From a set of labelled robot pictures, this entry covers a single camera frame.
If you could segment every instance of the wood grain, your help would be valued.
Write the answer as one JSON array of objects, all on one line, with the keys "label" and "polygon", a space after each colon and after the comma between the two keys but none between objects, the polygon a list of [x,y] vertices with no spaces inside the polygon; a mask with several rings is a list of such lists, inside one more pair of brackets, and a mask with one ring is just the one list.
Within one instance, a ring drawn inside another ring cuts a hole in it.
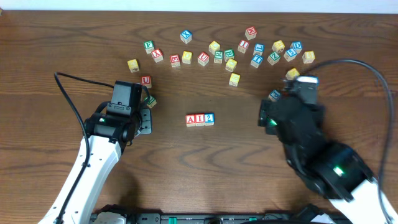
[{"label": "wood grain", "polygon": [[[236,49],[244,30],[258,35],[246,54],[235,50],[241,75],[228,86],[222,65],[197,63],[213,40]],[[106,181],[96,208],[118,203],[163,212],[264,212],[307,203],[333,210],[284,161],[280,142],[257,127],[261,99],[287,70],[308,68],[298,58],[250,66],[254,43],[271,52],[274,41],[300,40],[316,62],[357,58],[378,68],[398,90],[398,16],[176,12],[7,11],[0,17],[0,222],[37,223],[59,193],[76,158],[81,130],[53,73],[96,81],[139,82],[150,75],[158,101],[153,134],[127,148]],[[184,29],[193,32],[185,45]],[[153,40],[165,59],[154,63],[143,42]],[[171,54],[193,52],[193,63],[172,68]],[[130,73],[127,61],[141,71]],[[325,131],[355,148],[377,172],[386,125],[381,86],[369,71],[336,65],[315,73],[326,105]],[[63,78],[83,118],[109,100],[111,90]],[[213,127],[186,128],[184,116],[215,113]],[[386,193],[398,207],[397,141],[387,165]]]}]

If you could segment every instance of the black cable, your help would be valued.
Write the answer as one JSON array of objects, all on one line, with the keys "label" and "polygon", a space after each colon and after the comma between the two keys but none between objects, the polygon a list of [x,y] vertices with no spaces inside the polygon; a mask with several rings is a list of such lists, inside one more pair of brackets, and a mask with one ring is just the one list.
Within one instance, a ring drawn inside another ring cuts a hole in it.
[{"label": "black cable", "polygon": [[386,165],[387,157],[390,151],[390,145],[391,145],[391,139],[392,139],[392,132],[393,132],[393,126],[394,126],[394,100],[392,99],[392,94],[388,88],[388,84],[386,79],[381,75],[379,71],[377,71],[374,67],[371,65],[362,62],[360,60],[355,60],[355,59],[350,59],[350,58],[344,58],[344,59],[337,59],[337,60],[329,60],[326,62],[318,63],[314,67],[309,68],[307,71],[304,72],[304,74],[308,74],[311,71],[314,71],[318,68],[321,68],[325,65],[331,65],[335,63],[355,63],[357,65],[362,65],[365,68],[369,69],[370,71],[373,72],[373,74],[377,77],[378,80],[381,81],[381,84],[383,85],[384,92],[386,93],[387,96],[387,105],[389,107],[389,120],[388,120],[388,125],[387,125],[387,133],[386,133],[386,140],[384,142],[384,149],[382,153],[382,158],[381,158],[381,163],[380,163],[380,168],[379,168],[379,185],[377,188],[377,194],[379,197],[379,203],[381,210],[383,212],[384,217],[386,218],[386,221],[388,224],[392,223],[392,218],[389,216],[386,207],[384,205],[384,201],[382,199],[382,186],[383,186],[383,180],[384,180],[384,166]]},{"label": "black cable", "polygon": [[81,170],[80,170],[79,174],[77,175],[77,178],[76,178],[75,182],[73,183],[72,187],[70,188],[70,191],[69,191],[65,201],[63,202],[63,205],[61,207],[60,213],[58,214],[58,217],[55,219],[55,223],[56,224],[61,224],[62,223],[62,217],[63,217],[63,214],[65,213],[65,209],[66,209],[66,207],[68,205],[68,202],[69,202],[70,198],[72,197],[73,191],[75,191],[76,186],[79,183],[79,180],[81,179],[81,177],[82,177],[82,175],[83,175],[83,173],[84,173],[84,171],[86,169],[86,166],[88,165],[88,161],[90,159],[90,144],[88,142],[87,133],[86,133],[86,130],[85,130],[85,127],[84,127],[84,122],[83,122],[79,112],[77,111],[75,105],[73,104],[72,100],[68,96],[68,93],[66,93],[65,89],[63,89],[63,86],[62,86],[60,80],[58,79],[59,75],[64,76],[64,77],[68,77],[68,78],[74,78],[76,80],[83,81],[83,82],[88,82],[88,83],[92,83],[92,84],[103,85],[103,86],[108,86],[108,87],[113,88],[112,85],[109,85],[109,84],[106,84],[106,83],[100,83],[100,82],[95,82],[95,81],[91,81],[91,80],[85,80],[83,78],[74,77],[72,75],[68,75],[68,74],[61,73],[61,72],[55,72],[54,73],[54,78],[55,78],[55,81],[57,82],[57,85],[58,85],[59,89],[61,90],[61,92],[62,92],[63,96],[65,97],[65,99],[68,101],[70,107],[72,108],[73,112],[75,113],[75,115],[77,117],[77,120],[79,121],[81,129],[83,130],[83,135],[84,135],[85,142],[86,142],[86,158],[85,158],[85,161],[81,165]]}]

